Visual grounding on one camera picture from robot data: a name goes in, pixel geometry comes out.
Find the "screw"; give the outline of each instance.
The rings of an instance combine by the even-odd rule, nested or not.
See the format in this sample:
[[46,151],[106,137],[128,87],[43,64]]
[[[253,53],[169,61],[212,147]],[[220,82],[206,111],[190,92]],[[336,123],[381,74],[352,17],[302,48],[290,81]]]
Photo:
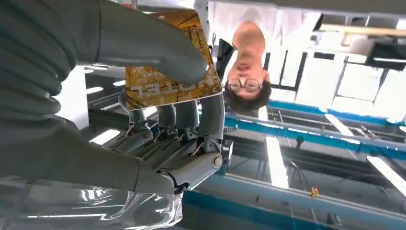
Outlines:
[[215,157],[213,159],[213,166],[215,169],[219,169],[223,164],[223,159],[221,157]]
[[152,139],[152,133],[151,133],[151,132],[145,133],[144,139],[145,139],[145,140],[151,140],[151,139]]

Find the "glasses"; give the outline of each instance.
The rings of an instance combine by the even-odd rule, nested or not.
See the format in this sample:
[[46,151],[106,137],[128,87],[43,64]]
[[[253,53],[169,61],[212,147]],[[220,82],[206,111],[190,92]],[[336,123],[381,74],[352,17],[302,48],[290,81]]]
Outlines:
[[241,84],[239,79],[229,79],[227,85],[234,92],[240,91],[241,88],[245,88],[247,92],[255,92],[258,89],[262,89],[262,85],[256,79],[246,79],[244,85]]

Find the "hair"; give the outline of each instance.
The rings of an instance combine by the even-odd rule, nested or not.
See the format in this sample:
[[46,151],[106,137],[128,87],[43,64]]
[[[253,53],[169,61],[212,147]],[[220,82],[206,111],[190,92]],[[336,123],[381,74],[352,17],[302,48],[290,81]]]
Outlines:
[[235,92],[229,89],[227,86],[224,90],[224,100],[227,105],[231,107],[235,112],[248,112],[251,110],[257,110],[263,106],[268,105],[269,97],[271,95],[271,83],[264,80],[262,89],[255,99],[247,100],[238,96]]

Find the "white shirt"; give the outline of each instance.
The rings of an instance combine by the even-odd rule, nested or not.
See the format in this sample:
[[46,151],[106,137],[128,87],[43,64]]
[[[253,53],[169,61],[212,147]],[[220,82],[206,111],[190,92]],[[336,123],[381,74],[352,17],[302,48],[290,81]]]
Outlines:
[[221,38],[233,44],[234,32],[244,22],[254,22],[262,31],[266,52],[300,48],[309,45],[310,36],[320,13],[301,10],[277,9],[272,6],[209,2],[208,20],[210,36],[216,34],[216,42]]

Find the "fluorescent light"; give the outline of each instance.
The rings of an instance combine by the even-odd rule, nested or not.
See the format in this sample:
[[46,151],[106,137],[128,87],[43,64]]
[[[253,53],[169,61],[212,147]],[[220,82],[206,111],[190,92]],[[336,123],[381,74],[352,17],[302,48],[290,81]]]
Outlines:
[[100,92],[100,91],[103,91],[102,87],[93,87],[93,88],[86,89],[86,94],[91,94],[91,93]]
[[248,121],[248,120],[244,120],[244,119],[240,119],[240,121],[248,122],[248,123],[253,123],[252,121]]
[[115,83],[113,83],[114,86],[122,86],[125,85],[125,80],[121,80],[121,81],[116,81]]
[[375,61],[384,61],[384,62],[406,63],[405,59],[392,59],[392,58],[374,57],[373,60],[375,60]]
[[289,188],[286,168],[283,164],[281,148],[277,138],[266,137],[269,171],[272,185],[279,188]]
[[114,107],[117,107],[117,106],[119,106],[120,105],[120,103],[114,103],[114,104],[111,104],[111,105],[109,105],[109,106],[106,106],[106,107],[104,107],[104,108],[101,108],[100,110],[109,110],[109,109],[112,109],[112,108],[114,108]]
[[110,67],[110,66],[103,65],[103,64],[93,64],[92,66],[99,66],[99,67]]
[[267,121],[268,120],[268,110],[267,110],[266,106],[263,106],[263,107],[259,108],[259,110],[258,110],[258,118],[261,121]]
[[327,113],[328,111],[327,111],[327,109],[326,108],[323,108],[323,107],[319,107],[318,108],[321,112],[323,112],[323,113]]
[[[261,121],[268,121],[268,110],[267,110],[266,106],[259,108],[258,119]],[[271,125],[271,124],[265,124],[265,123],[259,123],[259,124],[266,126],[266,127],[271,127],[271,128],[283,128],[283,127]]]
[[81,214],[81,215],[51,215],[51,216],[27,216],[27,218],[72,218],[72,217],[103,217],[106,214]]
[[[350,137],[354,136],[354,134],[343,123],[341,123],[334,115],[324,114],[324,116],[340,131],[340,133],[342,133],[346,136],[350,136]],[[353,143],[353,144],[360,143],[357,140],[352,140],[352,139],[348,139],[348,138],[345,138],[344,140],[349,143]]]
[[104,133],[98,135],[97,137],[91,139],[89,142],[96,143],[98,145],[102,145],[106,143],[107,141],[113,139],[115,136],[119,135],[120,131],[114,130],[114,129],[109,129],[105,131]]
[[367,160],[384,175],[404,196],[406,196],[406,181],[404,181],[381,158],[367,156]]
[[293,132],[298,132],[298,133],[309,133],[307,131],[304,130],[300,130],[300,129],[295,129],[295,128],[288,128],[289,131],[293,131]]
[[396,119],[394,119],[394,118],[387,118],[386,121],[389,122],[389,123],[391,123],[391,124],[396,124],[396,123],[399,122],[398,120],[396,120]]
[[153,115],[155,112],[157,111],[156,107],[148,107],[146,109],[144,109],[144,116],[145,117],[149,117],[151,115]]
[[103,203],[106,203],[107,201],[110,201],[110,200],[112,200],[112,199],[108,199],[108,200],[102,200],[102,201],[100,201],[100,202],[93,203],[92,205],[99,205],[99,204],[103,204]]
[[144,228],[147,228],[148,226],[138,226],[138,227],[130,227],[130,228],[126,228],[124,230],[142,230]]
[[108,68],[104,67],[104,66],[86,66],[86,67],[88,67],[90,69],[95,69],[95,70],[108,70]]
[[164,211],[167,211],[167,209],[166,209],[166,208],[162,208],[162,209],[156,209],[156,210],[155,210],[155,212],[157,212],[157,213],[162,213],[162,212],[164,212]]
[[124,205],[104,205],[104,206],[90,206],[90,207],[73,207],[72,209],[84,209],[84,208],[100,208],[100,207],[123,207]]
[[92,69],[85,69],[85,74],[86,73],[93,73],[94,72],[94,70],[92,70]]

